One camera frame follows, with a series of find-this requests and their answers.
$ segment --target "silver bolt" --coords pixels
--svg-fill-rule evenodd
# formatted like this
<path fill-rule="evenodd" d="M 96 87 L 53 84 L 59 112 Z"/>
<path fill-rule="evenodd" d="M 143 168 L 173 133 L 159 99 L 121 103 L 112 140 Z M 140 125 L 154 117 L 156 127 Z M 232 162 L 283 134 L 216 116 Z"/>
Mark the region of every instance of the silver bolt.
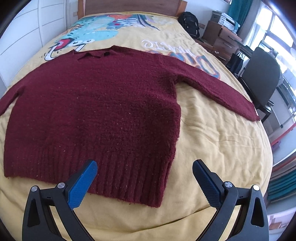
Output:
<path fill-rule="evenodd" d="M 227 188 L 231 188 L 231 187 L 232 187 L 232 183 L 231 183 L 231 182 L 224 182 L 224 185 L 225 185 Z"/>
<path fill-rule="evenodd" d="M 31 191 L 32 191 L 32 192 L 37 191 L 37 186 L 33 186 L 33 187 L 31 188 Z"/>
<path fill-rule="evenodd" d="M 57 185 L 57 188 L 64 188 L 65 187 L 65 184 L 64 183 L 59 183 L 58 185 Z"/>
<path fill-rule="evenodd" d="M 256 191 L 259 191 L 259 190 L 260 190 L 260 187 L 259 187 L 258 185 L 254 185 L 253 188 L 254 188 L 254 190 L 256 190 Z"/>

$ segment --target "wall outlet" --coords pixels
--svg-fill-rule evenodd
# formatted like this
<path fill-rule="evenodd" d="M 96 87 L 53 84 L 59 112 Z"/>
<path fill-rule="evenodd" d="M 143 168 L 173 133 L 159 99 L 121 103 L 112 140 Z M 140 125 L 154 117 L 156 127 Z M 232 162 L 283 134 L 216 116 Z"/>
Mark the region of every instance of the wall outlet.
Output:
<path fill-rule="evenodd" d="M 199 28 L 205 29 L 205 25 L 202 23 L 198 23 Z"/>

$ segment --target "sweater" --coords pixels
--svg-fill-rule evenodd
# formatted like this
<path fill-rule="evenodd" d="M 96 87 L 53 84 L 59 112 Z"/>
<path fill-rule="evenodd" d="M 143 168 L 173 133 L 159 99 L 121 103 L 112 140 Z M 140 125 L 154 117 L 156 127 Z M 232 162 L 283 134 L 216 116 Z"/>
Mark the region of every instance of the sweater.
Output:
<path fill-rule="evenodd" d="M 238 91 L 176 58 L 117 46 L 73 50 L 40 65 L 0 99 L 3 114 L 18 97 L 4 175 L 59 183 L 92 159 L 98 174 L 90 193 L 159 207 L 180 131 L 180 81 L 259 120 Z"/>

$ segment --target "wooden headboard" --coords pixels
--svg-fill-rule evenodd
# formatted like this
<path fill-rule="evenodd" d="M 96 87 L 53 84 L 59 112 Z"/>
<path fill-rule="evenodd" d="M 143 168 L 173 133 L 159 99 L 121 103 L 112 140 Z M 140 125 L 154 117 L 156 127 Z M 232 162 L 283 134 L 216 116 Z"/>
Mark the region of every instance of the wooden headboard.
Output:
<path fill-rule="evenodd" d="M 187 2 L 182 0 L 78 0 L 78 19 L 85 15 L 105 12 L 154 12 L 179 16 Z"/>

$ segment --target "yellow bedsheet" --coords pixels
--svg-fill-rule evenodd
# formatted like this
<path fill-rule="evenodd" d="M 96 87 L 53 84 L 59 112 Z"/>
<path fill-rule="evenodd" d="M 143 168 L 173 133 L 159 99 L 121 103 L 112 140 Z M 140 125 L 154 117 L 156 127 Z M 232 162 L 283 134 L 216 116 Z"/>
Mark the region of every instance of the yellow bedsheet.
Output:
<path fill-rule="evenodd" d="M 234 76 L 195 43 L 175 18 L 150 13 L 91 15 L 81 19 L 32 57 L 12 84 L 40 64 L 72 49 L 86 51 L 112 45 L 179 58 L 219 78 L 250 100 Z M 185 83 L 177 84 L 176 89 L 177 102 L 181 106 L 180 137 L 161 207 L 151 208 L 87 194 L 75 212 L 95 240 L 195 240 L 215 212 L 192 174 L 192 163 L 196 159 L 202 159 L 223 181 L 246 188 L 257 184 L 265 193 L 272 153 L 262 123 L 244 119 Z M 0 117 L 0 218 L 19 241 L 31 186 L 38 185 L 42 189 L 55 184 L 4 176 L 5 132 L 14 104 Z M 227 238 L 237 212 L 235 209 L 221 240 Z M 57 225 L 68 239 L 59 219 Z"/>

